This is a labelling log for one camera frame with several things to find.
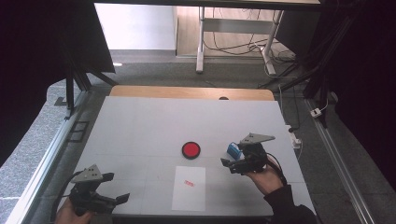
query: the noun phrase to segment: robotic hand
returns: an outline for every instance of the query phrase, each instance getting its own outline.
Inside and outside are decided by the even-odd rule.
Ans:
[[[111,181],[113,177],[113,173],[101,175],[96,165],[74,177],[71,183],[75,186],[70,191],[69,199],[75,207],[76,215],[82,216],[87,211],[110,215],[117,205],[128,202],[129,193],[112,199],[96,192],[100,184]]]
[[[276,173],[279,175],[280,180],[284,186],[287,185],[286,177],[283,175],[282,169],[276,166],[273,162],[268,160],[267,153],[262,147],[262,142],[274,140],[274,136],[250,133],[246,138],[240,141],[237,146],[239,150],[242,151],[245,158],[237,161],[229,161],[221,158],[221,163],[223,166],[230,169],[231,174],[241,174],[248,172],[262,172],[264,166],[271,166]]]

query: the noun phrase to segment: sleeve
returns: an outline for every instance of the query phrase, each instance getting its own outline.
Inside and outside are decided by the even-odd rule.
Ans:
[[[274,211],[275,224],[314,224],[317,223],[314,213],[304,205],[294,205],[291,185],[287,185],[264,197]]]

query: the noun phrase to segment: metal table leg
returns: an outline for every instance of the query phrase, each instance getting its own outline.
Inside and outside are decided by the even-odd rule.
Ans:
[[[273,64],[271,62],[271,57],[270,57],[269,53],[270,53],[270,50],[271,50],[271,45],[272,45],[272,43],[274,41],[274,37],[275,37],[275,34],[276,34],[277,26],[279,25],[280,18],[282,17],[282,13],[283,13],[283,11],[276,11],[275,12],[276,16],[275,16],[275,20],[274,20],[273,26],[271,27],[270,34],[268,36],[268,42],[265,45],[265,48],[261,48],[262,57],[264,58],[265,66],[267,67],[268,74],[270,76],[274,76],[276,74],[274,66],[273,66]]]
[[[201,74],[204,72],[204,20],[205,8],[199,7],[199,43],[197,51],[197,67],[196,73]]]

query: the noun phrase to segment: white wall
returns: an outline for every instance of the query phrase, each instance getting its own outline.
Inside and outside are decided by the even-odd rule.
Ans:
[[[109,49],[176,49],[177,8],[95,4]]]

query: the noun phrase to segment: human hand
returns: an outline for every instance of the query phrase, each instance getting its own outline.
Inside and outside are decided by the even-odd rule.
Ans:
[[[88,224],[93,216],[93,212],[86,212],[81,217],[77,216],[72,202],[67,198],[61,209],[56,214],[56,224]]]
[[[259,191],[264,195],[270,194],[272,191],[283,187],[282,181],[276,171],[269,165],[266,165],[266,168],[262,172],[249,172],[244,173],[244,175],[250,177]]]

